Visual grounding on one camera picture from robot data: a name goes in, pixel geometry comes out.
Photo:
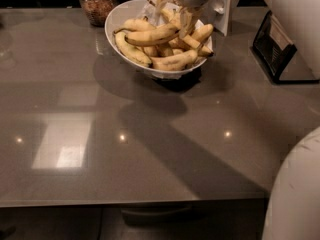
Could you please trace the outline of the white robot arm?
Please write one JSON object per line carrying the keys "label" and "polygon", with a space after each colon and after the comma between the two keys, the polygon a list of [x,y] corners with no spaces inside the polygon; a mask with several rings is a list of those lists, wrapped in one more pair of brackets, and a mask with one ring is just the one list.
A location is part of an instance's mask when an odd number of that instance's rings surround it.
{"label": "white robot arm", "polygon": [[[264,0],[320,72],[320,0]],[[272,187],[262,240],[320,240],[320,128],[287,155]]]}

